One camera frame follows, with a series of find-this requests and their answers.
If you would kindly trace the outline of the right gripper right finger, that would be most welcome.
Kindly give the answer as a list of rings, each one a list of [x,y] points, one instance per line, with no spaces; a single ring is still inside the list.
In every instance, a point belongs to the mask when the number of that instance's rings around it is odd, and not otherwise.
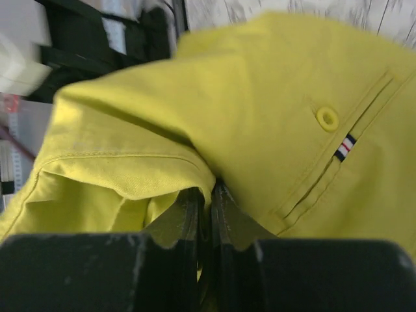
[[[415,310],[415,265],[397,244],[278,238],[222,182],[211,220],[221,311]]]

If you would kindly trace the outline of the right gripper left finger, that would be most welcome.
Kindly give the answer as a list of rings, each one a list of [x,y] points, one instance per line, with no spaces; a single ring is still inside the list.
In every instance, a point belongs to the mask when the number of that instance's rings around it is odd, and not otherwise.
[[[197,311],[196,188],[139,232],[14,235],[2,311]]]

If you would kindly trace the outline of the yellow-green cloth garment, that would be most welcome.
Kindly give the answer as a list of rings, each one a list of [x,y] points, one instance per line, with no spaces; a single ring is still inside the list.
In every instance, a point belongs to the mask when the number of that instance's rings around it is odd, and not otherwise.
[[[138,231],[189,188],[207,229],[218,178],[276,236],[385,239],[414,257],[414,50],[269,12],[69,84],[1,238]]]

